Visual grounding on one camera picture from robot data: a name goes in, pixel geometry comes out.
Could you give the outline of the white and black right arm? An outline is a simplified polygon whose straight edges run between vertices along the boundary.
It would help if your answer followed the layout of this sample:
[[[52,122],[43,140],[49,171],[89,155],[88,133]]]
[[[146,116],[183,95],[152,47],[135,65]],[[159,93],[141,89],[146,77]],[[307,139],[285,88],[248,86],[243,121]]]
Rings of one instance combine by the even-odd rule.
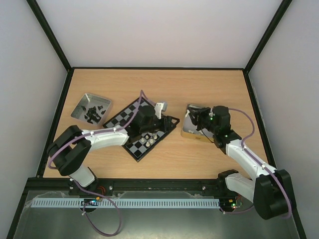
[[[296,208],[290,174],[269,165],[246,145],[246,138],[240,137],[231,128],[230,111],[225,106],[186,108],[186,116],[190,117],[197,131],[212,133],[215,146],[240,164],[250,176],[247,179],[236,171],[223,172],[219,174],[218,191],[223,195],[233,191],[248,199],[265,220],[277,216],[290,218]]]

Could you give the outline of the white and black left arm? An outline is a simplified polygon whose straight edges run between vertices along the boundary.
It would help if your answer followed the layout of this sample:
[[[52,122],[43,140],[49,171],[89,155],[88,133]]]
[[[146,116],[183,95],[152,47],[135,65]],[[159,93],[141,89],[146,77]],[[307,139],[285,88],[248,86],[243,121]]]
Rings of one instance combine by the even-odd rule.
[[[173,128],[172,117],[163,116],[165,102],[154,106],[140,106],[124,126],[99,130],[81,130],[77,125],[68,127],[48,148],[47,153],[62,176],[69,176],[81,187],[96,181],[93,172],[83,165],[87,154],[109,146],[130,147],[142,145],[142,138],[158,131],[168,132]]]

